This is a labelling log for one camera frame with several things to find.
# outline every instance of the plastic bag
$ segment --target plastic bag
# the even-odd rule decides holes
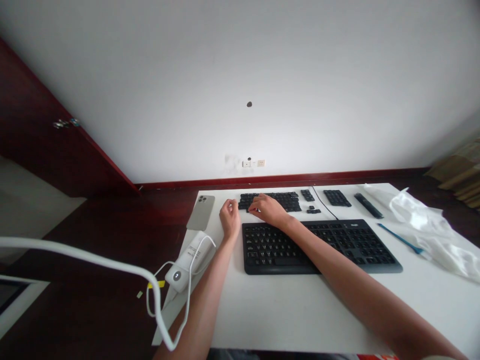
[[[455,245],[457,233],[442,216],[442,211],[426,206],[415,199],[407,190],[385,191],[375,185],[363,188],[385,208],[390,209],[396,219],[419,231],[414,234],[416,246],[424,249],[431,259],[451,273],[480,283],[480,260],[471,251]]]
[[[365,184],[363,188],[384,207],[390,209],[398,221],[409,223],[412,228],[421,232],[451,237],[455,240],[456,234],[442,216],[442,210],[428,207],[418,201],[407,192],[408,187],[397,193],[387,192],[369,184]]]

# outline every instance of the keyboard cable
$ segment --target keyboard cable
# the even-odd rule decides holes
[[[338,220],[339,218],[336,217],[335,214],[334,214],[333,212],[331,212],[330,209],[324,204],[324,202],[322,201],[322,199],[320,199],[319,194],[317,194],[317,190],[315,190],[315,188],[314,188],[313,186],[310,186],[310,187],[313,189],[313,191],[315,192],[316,197],[318,198],[318,200],[320,200],[321,204],[325,207],[325,209],[327,209],[328,212],[329,212],[330,214],[332,214],[335,219]]]

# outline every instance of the dark red door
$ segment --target dark red door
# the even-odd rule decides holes
[[[70,197],[140,192],[0,39],[0,155]]]

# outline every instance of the forearm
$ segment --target forearm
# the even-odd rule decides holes
[[[235,239],[224,238],[190,298],[188,321],[176,349],[170,352],[162,343],[154,359],[205,359],[214,334],[217,310],[227,275]],[[185,307],[176,317],[169,333],[172,339],[184,319]]]
[[[401,359],[465,356],[391,291],[291,218],[282,228],[320,270],[350,311]]]

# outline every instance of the human arm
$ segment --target human arm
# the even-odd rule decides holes
[[[248,211],[288,235],[320,270],[350,311],[400,359],[419,360],[431,355],[466,359],[411,307],[326,242],[319,240],[287,214],[276,200],[260,194],[253,199]]]
[[[206,359],[214,335],[217,310],[225,276],[240,231],[239,205],[227,200],[220,210],[223,240],[190,298],[188,320],[176,349],[170,352],[162,343],[153,357],[159,359]],[[169,333],[173,338],[184,319],[185,307],[176,317]]]

